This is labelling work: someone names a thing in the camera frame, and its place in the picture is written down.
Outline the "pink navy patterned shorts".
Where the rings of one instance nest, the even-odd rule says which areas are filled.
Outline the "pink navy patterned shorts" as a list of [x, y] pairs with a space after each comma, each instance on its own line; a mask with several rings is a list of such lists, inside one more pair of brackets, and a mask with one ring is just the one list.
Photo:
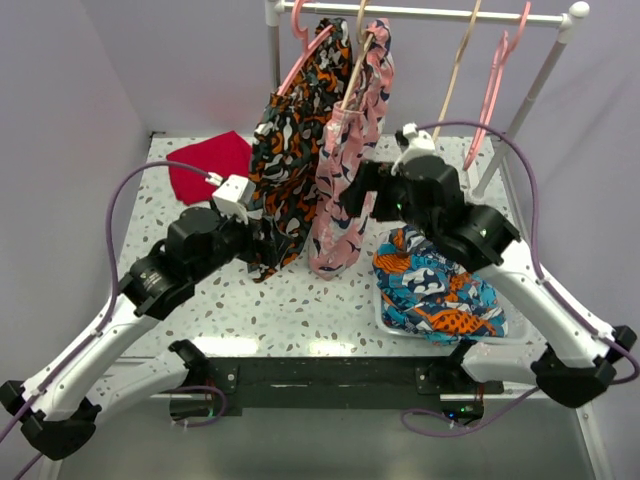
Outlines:
[[368, 193], [361, 214], [351, 218], [339, 199], [353, 184], [361, 163], [375, 156], [395, 75], [389, 20], [374, 20], [366, 34], [372, 42], [354, 77], [349, 99], [334, 104], [316, 169], [318, 203], [308, 259], [310, 269], [324, 280], [342, 274], [359, 259], [374, 203], [374, 195]]

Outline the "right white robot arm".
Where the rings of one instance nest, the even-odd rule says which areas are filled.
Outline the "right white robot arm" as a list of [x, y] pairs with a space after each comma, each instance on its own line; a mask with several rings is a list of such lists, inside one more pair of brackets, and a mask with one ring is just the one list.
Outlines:
[[347, 214], [360, 214], [370, 192], [377, 195], [373, 219], [415, 227], [447, 259], [493, 286], [544, 339], [533, 354], [519, 345], [476, 342], [446, 367], [452, 390], [511, 381], [578, 408], [622, 383], [615, 364], [629, 357], [636, 333], [591, 314], [540, 265], [532, 243], [503, 214], [467, 201], [453, 166], [427, 153], [405, 153], [395, 164], [365, 161], [340, 196]]

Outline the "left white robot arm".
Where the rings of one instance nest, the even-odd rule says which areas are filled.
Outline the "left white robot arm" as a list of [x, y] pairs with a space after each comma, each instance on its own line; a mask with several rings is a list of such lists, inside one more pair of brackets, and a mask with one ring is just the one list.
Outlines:
[[104, 373], [139, 338], [191, 299], [197, 285], [233, 260], [275, 267], [288, 237], [266, 219], [225, 218], [192, 207], [170, 223], [165, 238], [119, 278], [116, 295], [51, 364], [25, 381], [1, 386], [1, 404], [28, 443], [51, 460], [77, 452], [100, 420], [135, 401], [181, 388], [196, 392], [210, 373], [207, 356], [189, 340], [128, 378], [107, 383]]

